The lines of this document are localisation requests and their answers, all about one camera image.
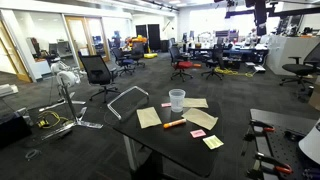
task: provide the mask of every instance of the metal bar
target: metal bar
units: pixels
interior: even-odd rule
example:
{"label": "metal bar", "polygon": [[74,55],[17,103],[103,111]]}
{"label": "metal bar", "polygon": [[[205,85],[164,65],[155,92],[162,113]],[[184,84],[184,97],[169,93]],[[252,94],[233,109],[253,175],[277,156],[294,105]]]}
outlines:
{"label": "metal bar", "polygon": [[112,105],[112,103],[114,103],[115,101],[117,101],[118,99],[120,99],[122,96],[126,95],[128,92],[132,91],[133,89],[137,89],[137,90],[141,91],[142,93],[144,93],[144,94],[147,96],[148,100],[149,100],[149,93],[146,92],[145,90],[141,89],[141,88],[138,87],[138,86],[133,86],[133,87],[127,89],[126,91],[122,92],[121,94],[119,94],[119,96],[117,96],[115,99],[113,99],[113,100],[108,104],[108,108],[110,109],[110,111],[112,111],[113,114],[116,115],[119,120],[121,120],[120,114],[119,114],[115,109],[113,109],[113,107],[112,107],[111,105]]}
{"label": "metal bar", "polygon": [[133,140],[131,140],[127,136],[123,136],[123,139],[124,139],[124,144],[126,145],[130,169],[132,171],[137,171],[138,170],[138,162],[137,162],[137,154],[136,154],[136,150],[134,147],[134,142],[133,142]]}

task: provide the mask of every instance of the cardboard box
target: cardboard box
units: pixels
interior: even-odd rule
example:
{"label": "cardboard box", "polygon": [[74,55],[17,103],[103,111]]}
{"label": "cardboard box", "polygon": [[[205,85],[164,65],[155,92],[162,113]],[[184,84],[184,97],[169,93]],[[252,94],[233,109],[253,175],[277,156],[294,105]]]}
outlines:
{"label": "cardboard box", "polygon": [[320,111],[320,82],[315,83],[309,104]]}

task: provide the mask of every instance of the black office chair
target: black office chair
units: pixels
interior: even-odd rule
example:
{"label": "black office chair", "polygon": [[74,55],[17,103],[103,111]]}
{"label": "black office chair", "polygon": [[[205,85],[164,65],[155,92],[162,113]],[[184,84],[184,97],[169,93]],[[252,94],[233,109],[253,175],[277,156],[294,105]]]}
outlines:
{"label": "black office chair", "polygon": [[283,86],[285,83],[297,82],[302,85],[302,91],[306,89],[305,83],[313,84],[310,81],[304,79],[304,76],[309,74],[314,74],[319,72],[320,66],[320,43],[307,55],[304,59],[303,64],[299,64],[301,57],[289,57],[290,59],[295,59],[296,64],[285,64],[282,68],[286,71],[296,74],[296,77],[284,78],[282,82],[279,83],[280,86]]}
{"label": "black office chair", "polygon": [[130,68],[130,65],[134,65],[134,60],[123,57],[119,48],[112,48],[111,51],[116,57],[116,64],[120,67],[123,67],[122,70],[118,71],[118,73],[120,73],[119,76],[121,76],[123,73],[130,73],[130,75],[132,75],[134,69]]}
{"label": "black office chair", "polygon": [[143,62],[139,62],[141,58],[144,57],[144,47],[143,42],[133,42],[132,43],[132,51],[128,58],[133,59],[136,61],[135,65],[139,66],[142,65],[142,67],[146,67],[146,64]]}
{"label": "black office chair", "polygon": [[208,79],[209,76],[216,75],[220,80],[222,80],[222,77],[224,75],[215,71],[215,68],[217,66],[219,66],[220,69],[224,69],[222,55],[223,55],[223,45],[222,44],[215,45],[213,54],[211,54],[212,59],[206,60],[206,66],[212,69],[211,71],[201,73],[201,76],[208,74],[208,76],[206,77],[206,79]]}
{"label": "black office chair", "polygon": [[90,97],[90,101],[94,96],[104,93],[104,103],[107,102],[108,92],[114,92],[120,94],[118,88],[108,87],[114,84],[114,78],[116,77],[116,68],[109,71],[107,65],[103,61],[101,55],[93,56],[80,56],[80,60],[87,72],[88,80],[91,85],[99,85],[103,87],[98,93],[93,94]]}

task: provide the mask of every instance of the yellow object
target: yellow object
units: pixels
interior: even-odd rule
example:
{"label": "yellow object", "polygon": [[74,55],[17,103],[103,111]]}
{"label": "yellow object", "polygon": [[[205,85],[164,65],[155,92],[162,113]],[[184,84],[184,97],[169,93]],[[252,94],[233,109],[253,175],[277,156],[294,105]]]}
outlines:
{"label": "yellow object", "polygon": [[223,145],[223,142],[213,135],[207,138],[204,138],[203,141],[207,144],[210,149],[215,149]]}
{"label": "yellow object", "polygon": [[148,53],[148,54],[144,54],[144,58],[146,59],[152,59],[158,57],[158,53]]}
{"label": "yellow object", "polygon": [[216,67],[214,71],[217,73],[225,74],[225,75],[238,75],[238,76],[247,76],[247,77],[253,77],[253,75],[255,74],[255,73],[238,73],[237,71],[232,71],[229,69],[222,70],[219,67]]}

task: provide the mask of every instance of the box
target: box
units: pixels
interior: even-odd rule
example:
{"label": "box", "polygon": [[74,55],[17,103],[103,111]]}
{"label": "box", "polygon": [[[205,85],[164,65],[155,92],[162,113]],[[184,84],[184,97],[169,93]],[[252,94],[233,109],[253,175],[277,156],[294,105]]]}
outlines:
{"label": "box", "polygon": [[18,113],[0,117],[0,149],[31,134],[25,120]]}
{"label": "box", "polygon": [[320,82],[315,83],[313,87],[314,89],[309,104],[320,111]]}

